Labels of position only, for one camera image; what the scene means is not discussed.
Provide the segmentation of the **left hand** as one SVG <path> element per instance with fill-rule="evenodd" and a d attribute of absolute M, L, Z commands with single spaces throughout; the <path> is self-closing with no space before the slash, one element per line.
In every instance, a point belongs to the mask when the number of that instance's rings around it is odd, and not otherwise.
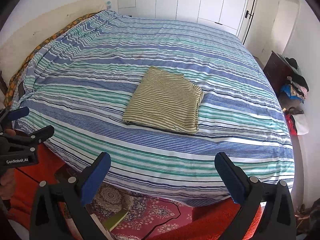
<path fill-rule="evenodd" d="M 10 168 L 1 176 L 0 196 L 3 200 L 10 199 L 15 192 L 15 169 Z"/>

